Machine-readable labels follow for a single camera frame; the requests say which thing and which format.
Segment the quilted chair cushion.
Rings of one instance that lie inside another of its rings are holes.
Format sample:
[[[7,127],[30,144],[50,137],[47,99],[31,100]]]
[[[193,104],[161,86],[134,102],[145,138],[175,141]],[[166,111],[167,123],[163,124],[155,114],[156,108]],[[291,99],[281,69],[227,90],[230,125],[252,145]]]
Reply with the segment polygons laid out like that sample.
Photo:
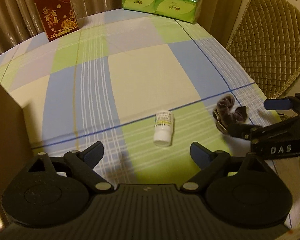
[[[300,76],[300,11],[286,0],[249,0],[227,45],[269,99]]]

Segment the red gift bag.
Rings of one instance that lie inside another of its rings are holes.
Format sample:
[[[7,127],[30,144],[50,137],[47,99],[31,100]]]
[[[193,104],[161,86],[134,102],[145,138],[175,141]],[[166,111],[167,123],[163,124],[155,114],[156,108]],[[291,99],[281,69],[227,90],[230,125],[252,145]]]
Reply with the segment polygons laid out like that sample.
[[[78,30],[70,0],[34,0],[34,3],[49,41]]]

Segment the checked tablecloth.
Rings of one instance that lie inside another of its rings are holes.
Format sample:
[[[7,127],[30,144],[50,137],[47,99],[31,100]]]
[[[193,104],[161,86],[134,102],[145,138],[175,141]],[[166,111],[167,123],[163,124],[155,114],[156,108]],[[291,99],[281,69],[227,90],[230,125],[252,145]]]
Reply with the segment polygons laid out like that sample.
[[[171,18],[114,10],[79,20],[52,42],[39,34],[0,55],[0,84],[23,109],[32,153],[58,157],[96,141],[95,170],[109,182],[180,186],[198,172],[196,141],[245,155],[249,142],[216,128],[212,111],[231,94],[248,123],[279,121],[266,96],[205,29]],[[171,111],[169,147],[153,142],[155,114]]]

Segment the brown cardboard box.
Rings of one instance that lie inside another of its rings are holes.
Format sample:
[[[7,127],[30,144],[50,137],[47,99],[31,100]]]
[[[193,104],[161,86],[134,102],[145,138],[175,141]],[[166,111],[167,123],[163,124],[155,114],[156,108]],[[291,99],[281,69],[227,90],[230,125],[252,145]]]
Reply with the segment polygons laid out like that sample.
[[[0,84],[0,202],[6,187],[32,157],[23,109]]]

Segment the white pill bottle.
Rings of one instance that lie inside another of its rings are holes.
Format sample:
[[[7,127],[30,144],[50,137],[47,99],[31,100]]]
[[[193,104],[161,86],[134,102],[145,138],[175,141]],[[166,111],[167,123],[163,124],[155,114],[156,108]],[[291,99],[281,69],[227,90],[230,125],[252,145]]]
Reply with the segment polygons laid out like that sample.
[[[153,142],[158,147],[169,147],[174,130],[174,115],[171,111],[158,111],[155,114]]]

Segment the dark velvet scrunchie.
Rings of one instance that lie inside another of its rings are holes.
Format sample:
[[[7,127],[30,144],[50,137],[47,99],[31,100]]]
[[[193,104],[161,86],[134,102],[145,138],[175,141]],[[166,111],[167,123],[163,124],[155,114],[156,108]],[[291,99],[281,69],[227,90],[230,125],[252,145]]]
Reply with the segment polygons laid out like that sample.
[[[213,118],[217,129],[222,134],[228,134],[228,126],[232,124],[244,124],[248,118],[247,107],[239,106],[235,110],[235,98],[228,94],[221,98],[213,109]]]

